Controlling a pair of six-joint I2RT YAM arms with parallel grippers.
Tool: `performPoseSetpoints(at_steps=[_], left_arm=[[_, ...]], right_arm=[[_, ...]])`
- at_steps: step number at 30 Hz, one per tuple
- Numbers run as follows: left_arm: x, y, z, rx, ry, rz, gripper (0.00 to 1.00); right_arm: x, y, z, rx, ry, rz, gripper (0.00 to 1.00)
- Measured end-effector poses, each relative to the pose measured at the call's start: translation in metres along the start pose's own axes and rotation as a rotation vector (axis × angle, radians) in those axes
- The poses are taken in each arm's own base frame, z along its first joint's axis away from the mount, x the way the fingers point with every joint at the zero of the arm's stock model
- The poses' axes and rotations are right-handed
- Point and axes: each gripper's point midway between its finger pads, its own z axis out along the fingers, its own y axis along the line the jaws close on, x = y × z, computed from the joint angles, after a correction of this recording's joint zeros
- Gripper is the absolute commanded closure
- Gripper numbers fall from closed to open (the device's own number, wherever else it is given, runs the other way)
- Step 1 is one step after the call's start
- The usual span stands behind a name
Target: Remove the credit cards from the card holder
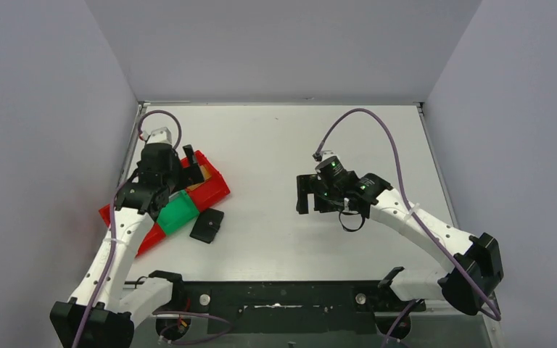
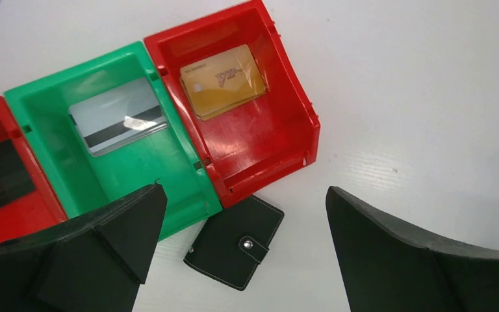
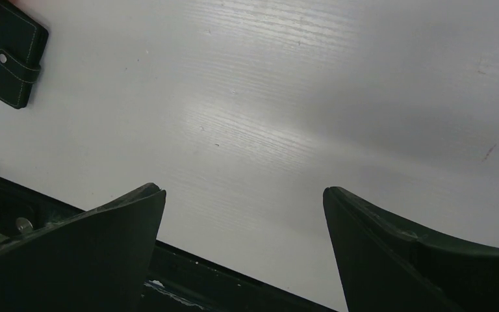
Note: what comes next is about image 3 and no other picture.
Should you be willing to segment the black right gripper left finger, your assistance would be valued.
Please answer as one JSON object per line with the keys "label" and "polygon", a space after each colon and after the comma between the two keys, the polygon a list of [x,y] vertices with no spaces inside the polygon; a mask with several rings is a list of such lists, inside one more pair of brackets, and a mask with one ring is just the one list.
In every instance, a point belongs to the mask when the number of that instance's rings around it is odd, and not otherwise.
{"label": "black right gripper left finger", "polygon": [[0,311],[135,311],[165,208],[148,183],[0,244]]}

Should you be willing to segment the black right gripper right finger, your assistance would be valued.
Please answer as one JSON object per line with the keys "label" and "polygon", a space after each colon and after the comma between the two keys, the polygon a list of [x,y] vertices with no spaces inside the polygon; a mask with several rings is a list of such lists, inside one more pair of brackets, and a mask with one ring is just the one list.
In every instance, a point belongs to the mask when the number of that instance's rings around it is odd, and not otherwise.
{"label": "black right gripper right finger", "polygon": [[435,231],[341,187],[322,197],[349,311],[499,311],[499,248]]}

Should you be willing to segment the black leather card holder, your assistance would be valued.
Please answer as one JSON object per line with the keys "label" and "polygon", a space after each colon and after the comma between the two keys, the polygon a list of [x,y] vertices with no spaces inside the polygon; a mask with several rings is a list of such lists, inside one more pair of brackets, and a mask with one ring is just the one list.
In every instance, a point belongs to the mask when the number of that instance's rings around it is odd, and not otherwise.
{"label": "black leather card holder", "polygon": [[0,100],[27,106],[42,67],[49,31],[10,1],[0,1]]}

